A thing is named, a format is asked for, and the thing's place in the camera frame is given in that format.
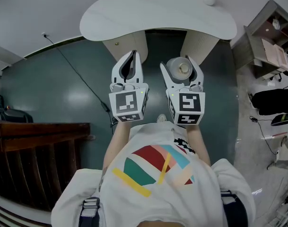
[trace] white tabletop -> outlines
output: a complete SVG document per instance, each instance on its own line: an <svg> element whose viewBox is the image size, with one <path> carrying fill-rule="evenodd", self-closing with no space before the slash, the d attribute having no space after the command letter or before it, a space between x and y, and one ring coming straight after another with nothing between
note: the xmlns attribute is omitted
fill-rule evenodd
<svg viewBox="0 0 288 227"><path fill-rule="evenodd" d="M232 16L203 0L98 0L80 22L81 34L93 41L154 28L196 30L224 40L237 34Z"/></svg>

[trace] white curved table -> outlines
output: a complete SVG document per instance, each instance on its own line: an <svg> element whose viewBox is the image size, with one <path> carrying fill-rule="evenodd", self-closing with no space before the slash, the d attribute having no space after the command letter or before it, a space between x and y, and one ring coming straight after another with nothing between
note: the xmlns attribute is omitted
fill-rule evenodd
<svg viewBox="0 0 288 227"><path fill-rule="evenodd" d="M187 30L181 56L188 54L198 64L219 39L230 40L237 34L232 16L203 0L98 0L80 22L86 39L103 41L110 52L122 54L139 47L142 62L148 53L144 31L156 28Z"/></svg>

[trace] floor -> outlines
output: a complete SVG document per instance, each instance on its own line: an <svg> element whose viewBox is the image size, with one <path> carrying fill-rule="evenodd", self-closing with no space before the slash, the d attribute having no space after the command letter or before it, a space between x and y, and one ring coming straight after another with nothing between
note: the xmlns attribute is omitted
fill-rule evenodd
<svg viewBox="0 0 288 227"><path fill-rule="evenodd" d="M256 93L283 88L288 85L288 77L284 75L282 77L281 82L276 79L268 82L255 79L249 67L237 71L239 124L234 166L245 177L254 193L257 210L255 227L263 227L274 218L275 211L282 203L286 192L288 170L272 168L268 171L266 169L275 156L269 151L258 124L251 122L249 116L257 119L273 119L275 115L259 116L250 106L247 92ZM288 124L273 127L270 123L270 121L260 122L265 137L288 132ZM268 140L273 151L280 145L280 140Z"/></svg>
<svg viewBox="0 0 288 227"><path fill-rule="evenodd" d="M159 64L179 56L185 34L149 33L148 58L143 64L144 81L150 87L145 118L137 123L156 122L164 113L171 120ZM114 58L101 42L79 41L61 46L68 60L91 88L109 105L110 75ZM220 158L234 161L237 138L237 81L232 52L219 42L202 63L205 115L200 123L214 163ZM56 49L20 61L3 72L0 93L5 104L28 112L34 122L90 122L96 140L81 149L84 168L101 169L111 139L109 118L97 98L73 72Z"/></svg>

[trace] wooden railing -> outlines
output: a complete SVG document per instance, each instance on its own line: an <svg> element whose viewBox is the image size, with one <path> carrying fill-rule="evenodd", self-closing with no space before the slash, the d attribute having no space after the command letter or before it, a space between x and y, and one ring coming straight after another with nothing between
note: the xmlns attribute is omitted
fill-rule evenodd
<svg viewBox="0 0 288 227"><path fill-rule="evenodd" d="M51 210L80 168L79 140L89 123L0 122L0 195Z"/></svg>

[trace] green shape on shirt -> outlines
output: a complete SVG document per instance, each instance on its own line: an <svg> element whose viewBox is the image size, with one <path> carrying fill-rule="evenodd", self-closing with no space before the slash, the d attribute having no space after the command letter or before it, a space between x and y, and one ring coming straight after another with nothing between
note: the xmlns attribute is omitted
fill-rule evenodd
<svg viewBox="0 0 288 227"><path fill-rule="evenodd" d="M124 173L141 186L153 184L156 182L136 162L130 158L126 158L125 160Z"/></svg>

